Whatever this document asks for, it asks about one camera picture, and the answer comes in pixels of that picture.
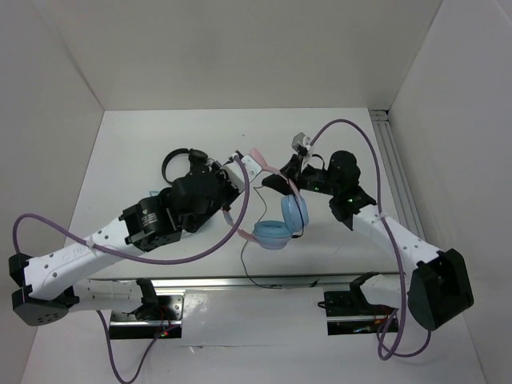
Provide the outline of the pink blue cat ear headphones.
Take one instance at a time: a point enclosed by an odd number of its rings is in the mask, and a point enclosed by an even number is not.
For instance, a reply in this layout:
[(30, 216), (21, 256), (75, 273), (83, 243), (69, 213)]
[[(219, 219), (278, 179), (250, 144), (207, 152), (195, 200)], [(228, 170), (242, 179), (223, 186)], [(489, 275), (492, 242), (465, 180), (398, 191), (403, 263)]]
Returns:
[[(277, 168), (267, 164), (257, 149), (251, 149), (248, 154), (262, 167), (262, 172), (276, 174), (284, 178)], [(254, 224), (253, 231), (248, 233), (239, 228), (240, 225), (235, 223), (229, 211), (222, 210), (226, 223), (235, 228), (241, 238), (248, 242), (257, 243), (264, 249), (280, 250), (284, 248), (294, 235), (301, 232), (309, 224), (309, 214), (304, 198), (300, 195), (298, 188), (293, 182), (287, 179), (286, 181), (288, 181), (291, 187), (291, 194), (281, 198), (282, 221), (263, 220), (257, 222)], [(250, 183), (246, 182), (246, 188), (243, 192), (246, 193), (249, 186)]]

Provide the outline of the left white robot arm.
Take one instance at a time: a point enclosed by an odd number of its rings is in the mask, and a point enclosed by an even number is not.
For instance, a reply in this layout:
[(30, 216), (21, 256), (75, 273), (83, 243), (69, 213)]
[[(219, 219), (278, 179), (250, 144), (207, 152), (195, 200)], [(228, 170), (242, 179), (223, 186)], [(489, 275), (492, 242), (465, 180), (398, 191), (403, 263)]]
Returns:
[[(32, 327), (56, 322), (82, 310), (122, 310), (136, 318), (151, 318), (158, 309), (151, 280), (136, 277), (128, 282), (104, 282), (94, 280), (93, 274), (121, 260), (176, 266), (196, 262), (220, 250), (232, 239), (246, 215), (251, 180), (245, 159), (234, 155), (223, 166), (214, 162), (205, 170), (180, 178), (171, 187), (140, 200), (83, 238), (41, 215), (20, 215), (13, 224), (15, 253), (9, 259), (10, 276), (18, 285), (11, 296), (13, 311)], [(239, 196), (243, 201), (237, 220), (211, 248), (185, 258), (147, 257), (160, 247), (179, 242), (182, 232), (199, 228)], [(23, 253), (18, 231), (26, 219), (52, 227), (72, 239), (72, 244), (38, 257)]]

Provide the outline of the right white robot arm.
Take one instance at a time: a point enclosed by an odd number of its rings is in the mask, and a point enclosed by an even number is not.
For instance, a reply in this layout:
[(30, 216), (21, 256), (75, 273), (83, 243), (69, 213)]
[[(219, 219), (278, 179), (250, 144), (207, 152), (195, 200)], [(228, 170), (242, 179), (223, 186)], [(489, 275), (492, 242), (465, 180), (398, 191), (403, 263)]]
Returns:
[(421, 240), (379, 211), (377, 202), (360, 186), (361, 171), (352, 153), (334, 152), (321, 169), (302, 163), (301, 155), (293, 155), (280, 175), (267, 176), (262, 184), (283, 195), (296, 186), (330, 196), (329, 207), (338, 222), (401, 262), (403, 275), (368, 272), (353, 280), (352, 310), (368, 314), (376, 306), (406, 306), (421, 327), (434, 331), (472, 307), (474, 296), (463, 256)]

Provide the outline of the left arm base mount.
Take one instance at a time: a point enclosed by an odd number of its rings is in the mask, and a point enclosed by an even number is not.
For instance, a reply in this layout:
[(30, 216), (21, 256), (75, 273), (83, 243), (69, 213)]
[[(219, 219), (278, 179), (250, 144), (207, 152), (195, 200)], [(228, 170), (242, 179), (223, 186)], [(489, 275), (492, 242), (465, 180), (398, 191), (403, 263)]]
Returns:
[(182, 320), (185, 291), (157, 290), (152, 281), (145, 278), (136, 280), (141, 289), (142, 300), (131, 311), (112, 311), (109, 336), (113, 340), (142, 340), (158, 336), (162, 339), (182, 337)]

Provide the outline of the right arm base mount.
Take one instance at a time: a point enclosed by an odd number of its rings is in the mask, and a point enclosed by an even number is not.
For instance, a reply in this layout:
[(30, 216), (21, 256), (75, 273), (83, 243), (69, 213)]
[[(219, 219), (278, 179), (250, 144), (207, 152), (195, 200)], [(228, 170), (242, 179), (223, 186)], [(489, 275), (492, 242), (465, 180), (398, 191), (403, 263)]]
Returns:
[(385, 324), (394, 309), (369, 304), (362, 294), (362, 284), (375, 276), (378, 274), (369, 272), (350, 282), (347, 290), (324, 292), (317, 307), (325, 312), (329, 336), (375, 334)]

